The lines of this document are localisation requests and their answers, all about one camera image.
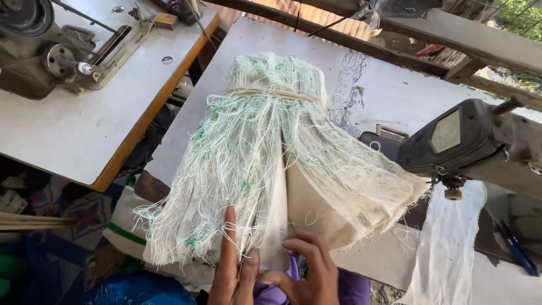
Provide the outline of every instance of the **blue plastic bag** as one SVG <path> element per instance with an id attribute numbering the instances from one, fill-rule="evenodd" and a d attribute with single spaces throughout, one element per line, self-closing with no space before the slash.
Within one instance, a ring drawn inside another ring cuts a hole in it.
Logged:
<path id="1" fill-rule="evenodd" d="M 85 293 L 85 305 L 196 305 L 194 297 L 173 278 L 141 271 L 115 275 Z"/>

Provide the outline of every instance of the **white table top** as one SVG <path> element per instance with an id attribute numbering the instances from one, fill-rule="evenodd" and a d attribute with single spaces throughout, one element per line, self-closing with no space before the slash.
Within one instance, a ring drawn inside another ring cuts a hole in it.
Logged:
<path id="1" fill-rule="evenodd" d="M 224 93 L 222 76 L 235 56 L 260 52 L 294 55 L 319 67 L 324 72 L 325 85 L 330 95 L 328 115 L 356 135 L 363 131 L 375 132 L 376 124 L 384 124 L 412 135 L 465 99 L 479 98 L 490 104 L 502 102 L 482 92 L 426 77 L 330 43 L 240 18 L 228 32 L 162 139 L 162 144 L 154 152 L 154 160 L 145 170 L 171 186 L 177 165 L 186 150 L 189 134 L 197 130 L 203 119 L 207 108 L 206 97 Z M 359 92 L 356 86 L 363 88 L 363 96 L 356 93 Z M 528 109 L 517 109 L 514 112 L 542 122 L 540 112 Z M 381 238 L 364 240 L 363 245 L 357 244 L 346 251 L 335 251 L 335 263 L 344 269 L 406 290 L 411 280 L 419 240 L 416 239 L 415 229 L 401 227 L 409 230 L 412 236 L 409 241 L 411 249 L 402 244 L 391 230 Z M 533 300 L 538 302 L 542 290 L 535 288 L 541 284 L 542 279 L 524 276 L 518 266 L 501 262 L 495 268 L 485 256 L 479 253 L 475 256 L 473 304 L 508 304 L 512 293 L 522 294 L 524 303 L 532 303 Z"/>
<path id="2" fill-rule="evenodd" d="M 133 0 L 64 2 L 112 28 L 127 24 L 133 27 L 130 35 L 138 31 L 139 24 L 128 15 Z M 145 17 L 156 15 L 158 8 L 150 2 L 137 3 Z M 113 12 L 117 5 L 124 6 L 124 12 Z M 90 26 L 90 21 L 53 6 L 60 27 L 71 24 L 91 29 L 98 47 L 111 36 L 102 27 Z M 204 27 L 217 21 L 215 10 L 201 7 L 201 11 Z M 201 36 L 198 24 L 179 24 L 174 31 L 153 28 L 102 90 L 86 90 L 76 96 L 56 88 L 42 100 L 0 91 L 0 129 L 4 131 L 0 134 L 0 154 L 92 185 Z M 173 62 L 163 64 L 165 56 L 173 57 Z"/>

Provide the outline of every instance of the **hand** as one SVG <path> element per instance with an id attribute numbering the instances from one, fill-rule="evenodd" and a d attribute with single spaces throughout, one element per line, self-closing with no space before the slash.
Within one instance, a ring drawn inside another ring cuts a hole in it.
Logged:
<path id="1" fill-rule="evenodd" d="M 253 305 L 252 291 L 258 269 L 260 268 L 260 252 L 252 249 L 243 260 L 241 270 L 237 261 L 235 246 L 235 210 L 233 206 L 226 208 L 224 214 L 226 237 L 222 237 L 220 260 L 212 281 L 209 305 Z"/>
<path id="2" fill-rule="evenodd" d="M 338 305 L 339 270 L 331 259 L 322 235 L 308 231 L 295 231 L 282 246 L 294 256 L 305 256 L 308 275 L 305 281 L 295 281 L 281 271 L 264 274 L 261 282 L 275 285 L 286 294 L 291 305 Z"/>

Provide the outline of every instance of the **corrugated metal roof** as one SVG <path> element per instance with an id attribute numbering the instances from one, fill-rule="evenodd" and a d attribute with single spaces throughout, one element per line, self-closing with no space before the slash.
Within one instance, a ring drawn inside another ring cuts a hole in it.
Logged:
<path id="1" fill-rule="evenodd" d="M 314 23 L 321 24 L 322 26 L 328 25 L 332 22 L 335 22 L 339 19 L 341 19 L 340 16 L 332 14 L 328 11 L 317 9 L 315 7 L 312 7 L 307 4 L 300 4 L 295 1 L 290 0 L 253 0 L 254 3 L 262 4 L 267 7 L 279 9 L 283 12 L 287 12 L 291 15 L 296 16 L 298 14 L 299 6 L 301 6 L 301 11 L 299 13 L 299 17 L 303 18 L 305 20 L 312 21 Z M 220 15 L 220 19 L 222 19 L 225 23 L 232 25 L 234 22 L 241 16 L 243 16 L 243 12 L 234 10 L 231 8 L 226 8 L 220 5 L 211 4 L 205 2 L 205 5 L 207 5 L 210 8 L 213 8 L 218 11 L 218 14 Z M 262 18 L 256 15 L 252 14 L 245 14 L 246 17 L 252 18 L 254 20 L 258 20 L 264 23 L 269 23 L 274 26 L 277 26 L 279 28 L 293 30 L 291 27 L 287 27 L 282 23 L 278 23 L 275 21 L 268 20 L 266 18 Z M 334 30 L 340 31 L 342 33 L 348 34 L 350 36 L 354 36 L 356 38 L 368 41 L 371 37 L 371 33 L 369 31 L 369 25 L 366 24 L 363 21 L 359 20 L 353 20 L 353 19 L 346 19 L 334 26 L 331 27 Z"/>

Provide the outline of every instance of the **purple clothing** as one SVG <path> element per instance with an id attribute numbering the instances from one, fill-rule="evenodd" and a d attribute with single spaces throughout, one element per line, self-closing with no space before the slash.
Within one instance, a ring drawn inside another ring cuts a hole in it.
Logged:
<path id="1" fill-rule="evenodd" d="M 298 265 L 290 255 L 290 269 L 286 271 L 291 278 L 298 280 Z M 288 305 L 286 295 L 278 287 L 256 282 L 254 285 L 254 305 Z M 339 303 L 341 305 L 369 305 L 371 280 L 339 268 Z"/>

